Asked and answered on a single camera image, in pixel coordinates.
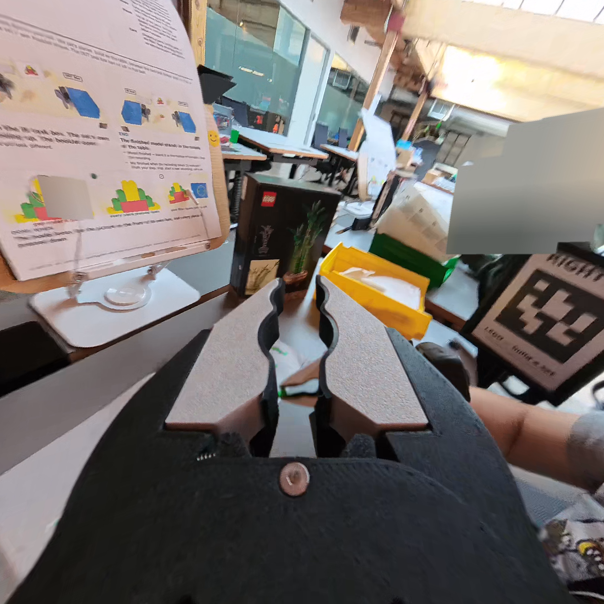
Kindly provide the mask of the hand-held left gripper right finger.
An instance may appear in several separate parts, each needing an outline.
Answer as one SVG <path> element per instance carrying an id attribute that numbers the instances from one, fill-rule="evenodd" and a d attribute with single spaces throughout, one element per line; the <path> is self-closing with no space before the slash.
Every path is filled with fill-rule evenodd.
<path id="1" fill-rule="evenodd" d="M 324 276 L 315 280 L 319 397 L 312 414 L 318 457 L 339 457 L 357 435 L 419 432 L 429 420 L 388 328 Z"/>

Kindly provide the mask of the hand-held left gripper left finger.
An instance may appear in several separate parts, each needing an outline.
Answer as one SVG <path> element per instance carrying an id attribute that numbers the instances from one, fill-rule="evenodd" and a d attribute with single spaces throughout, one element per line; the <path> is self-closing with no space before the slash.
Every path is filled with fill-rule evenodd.
<path id="1" fill-rule="evenodd" d="M 241 436 L 251 454 L 269 457 L 279 411 L 271 347 L 279 337 L 284 282 L 276 278 L 211 329 L 165 426 L 216 437 Z"/>

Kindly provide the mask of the person's right forearm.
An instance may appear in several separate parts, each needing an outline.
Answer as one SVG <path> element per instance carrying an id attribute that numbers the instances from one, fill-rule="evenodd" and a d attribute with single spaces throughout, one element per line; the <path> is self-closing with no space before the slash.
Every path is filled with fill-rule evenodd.
<path id="1" fill-rule="evenodd" d="M 512 465 L 589 490 L 568 454 L 579 415 L 524 404 L 487 389 L 470 387 L 470 404 Z"/>

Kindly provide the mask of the black lego set box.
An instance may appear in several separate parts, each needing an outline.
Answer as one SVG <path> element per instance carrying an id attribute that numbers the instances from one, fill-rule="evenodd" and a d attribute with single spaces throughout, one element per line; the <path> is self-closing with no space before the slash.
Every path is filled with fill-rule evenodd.
<path id="1" fill-rule="evenodd" d="M 237 295 L 280 278 L 286 299 L 304 298 L 342 199 L 325 185 L 246 174 L 230 279 Z"/>

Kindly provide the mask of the clear plastic bag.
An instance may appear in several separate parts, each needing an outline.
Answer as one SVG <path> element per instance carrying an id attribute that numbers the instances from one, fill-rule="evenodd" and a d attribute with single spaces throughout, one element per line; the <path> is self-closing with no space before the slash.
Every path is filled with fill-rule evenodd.
<path id="1" fill-rule="evenodd" d="M 270 349 L 278 383 L 319 359 L 327 348 L 318 330 L 306 324 L 279 323 L 279 337 Z"/>

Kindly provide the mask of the yellow plastic bin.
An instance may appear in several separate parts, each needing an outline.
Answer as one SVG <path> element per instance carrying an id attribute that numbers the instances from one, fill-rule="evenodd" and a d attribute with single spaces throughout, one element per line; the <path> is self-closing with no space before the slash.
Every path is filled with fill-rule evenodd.
<path id="1" fill-rule="evenodd" d="M 403 279 L 421 290 L 420 309 L 414 310 L 388 298 L 369 286 L 336 273 L 351 267 L 374 271 L 377 275 Z M 425 308 L 429 280 L 390 261 L 342 243 L 334 247 L 322 260 L 319 270 L 352 300 L 372 313 L 387 327 L 396 329 L 407 340 L 421 340 L 425 336 L 432 316 Z"/>

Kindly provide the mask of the white plastic bag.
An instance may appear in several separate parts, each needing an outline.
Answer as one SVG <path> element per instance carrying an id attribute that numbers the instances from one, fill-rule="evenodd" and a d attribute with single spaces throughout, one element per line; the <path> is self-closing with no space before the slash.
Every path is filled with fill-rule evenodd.
<path id="1" fill-rule="evenodd" d="M 420 309 L 421 290 L 403 279 L 377 275 L 374 271 L 351 267 L 336 273 L 381 292 L 382 295 L 414 310 Z"/>

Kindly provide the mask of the green plastic bin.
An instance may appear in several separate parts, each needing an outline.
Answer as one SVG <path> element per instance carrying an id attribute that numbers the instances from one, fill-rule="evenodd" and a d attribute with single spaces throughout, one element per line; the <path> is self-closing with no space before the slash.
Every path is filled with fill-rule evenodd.
<path id="1" fill-rule="evenodd" d="M 374 234 L 369 253 L 426 277 L 429 279 L 428 291 L 441 287 L 454 272 L 459 261 L 459 256 L 455 256 L 438 262 L 388 235 L 379 233 Z"/>

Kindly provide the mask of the folded white paper sheets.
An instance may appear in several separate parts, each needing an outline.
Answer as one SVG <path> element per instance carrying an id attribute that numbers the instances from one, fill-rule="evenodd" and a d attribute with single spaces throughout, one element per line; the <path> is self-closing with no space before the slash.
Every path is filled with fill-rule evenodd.
<path id="1" fill-rule="evenodd" d="M 390 206 L 376 222 L 383 234 L 444 263 L 456 257 L 447 252 L 453 194 L 431 185 L 407 180 L 393 196 Z"/>

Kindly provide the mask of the grey printed t-shirt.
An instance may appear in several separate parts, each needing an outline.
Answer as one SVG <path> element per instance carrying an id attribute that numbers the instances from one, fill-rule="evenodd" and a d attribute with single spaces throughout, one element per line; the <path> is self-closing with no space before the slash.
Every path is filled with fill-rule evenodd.
<path id="1" fill-rule="evenodd" d="M 567 444 L 570 468 L 587 491 L 539 532 L 562 584 L 580 603 L 603 603 L 603 412 L 579 417 Z"/>

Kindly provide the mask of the white flip chart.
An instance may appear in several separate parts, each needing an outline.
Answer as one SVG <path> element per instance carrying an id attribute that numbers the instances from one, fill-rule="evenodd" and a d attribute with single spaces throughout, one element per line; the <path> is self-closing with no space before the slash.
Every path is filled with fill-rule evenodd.
<path id="1" fill-rule="evenodd" d="M 366 138 L 359 147 L 356 167 L 358 195 L 366 202 L 379 196 L 389 173 L 396 169 L 396 150 L 388 122 L 367 109 L 361 109 L 360 118 Z"/>

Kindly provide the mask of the black lampshade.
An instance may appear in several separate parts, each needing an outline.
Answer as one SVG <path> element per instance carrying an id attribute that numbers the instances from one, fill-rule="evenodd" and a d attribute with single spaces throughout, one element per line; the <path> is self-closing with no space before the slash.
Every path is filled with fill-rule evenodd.
<path id="1" fill-rule="evenodd" d="M 236 86 L 232 76 L 199 64 L 197 67 L 204 104 L 218 102 L 222 95 Z"/>

